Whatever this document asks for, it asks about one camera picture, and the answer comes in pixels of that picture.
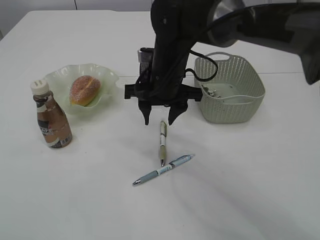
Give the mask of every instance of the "sauce bottle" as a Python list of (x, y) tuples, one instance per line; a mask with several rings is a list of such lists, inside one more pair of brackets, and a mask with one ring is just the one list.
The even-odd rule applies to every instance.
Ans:
[(60, 108), (45, 80), (31, 83), (36, 103), (37, 120), (42, 135), (51, 148), (63, 148), (72, 140), (72, 133), (65, 112)]

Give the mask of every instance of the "plastic basket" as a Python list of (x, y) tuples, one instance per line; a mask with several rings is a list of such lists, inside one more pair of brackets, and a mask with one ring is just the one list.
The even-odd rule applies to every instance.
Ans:
[[(211, 123), (243, 123), (249, 121), (260, 107), (266, 94), (265, 87), (251, 64), (243, 57), (225, 52), (214, 52), (207, 57), (225, 55), (228, 59), (216, 60), (218, 73), (208, 82), (194, 79), (195, 86), (203, 93), (200, 109)], [(206, 79), (213, 75), (216, 66), (197, 58), (194, 70)]]

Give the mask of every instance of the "table surface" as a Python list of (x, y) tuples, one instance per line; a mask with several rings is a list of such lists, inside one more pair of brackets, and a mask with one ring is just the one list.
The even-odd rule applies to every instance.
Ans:
[[(0, 238), (320, 239), (319, 85), (306, 84), (296, 55), (278, 50), (245, 42), (222, 49), (260, 73), (266, 96), (258, 112), (247, 123), (211, 124), (189, 101), (168, 129), (167, 153), (196, 157), (132, 187), (159, 168), (160, 120), (168, 114), (155, 107), (144, 126), (137, 100), (123, 100), (124, 84), (138, 74), (137, 49), (153, 46), (149, 15), (33, 11), (0, 41)], [(29, 84), (83, 63), (120, 76), (114, 100), (68, 115), (72, 143), (50, 149)]]

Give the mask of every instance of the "bread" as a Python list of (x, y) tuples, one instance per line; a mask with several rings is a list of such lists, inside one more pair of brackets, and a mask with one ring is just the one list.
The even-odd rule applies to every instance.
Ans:
[(72, 105), (88, 105), (98, 94), (100, 81), (92, 76), (81, 76), (71, 85), (69, 99)]

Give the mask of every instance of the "bottle cap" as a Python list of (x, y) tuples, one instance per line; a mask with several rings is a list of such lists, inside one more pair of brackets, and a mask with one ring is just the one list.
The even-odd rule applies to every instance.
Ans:
[(33, 81), (30, 85), (33, 95), (43, 95), (50, 91), (46, 80)]

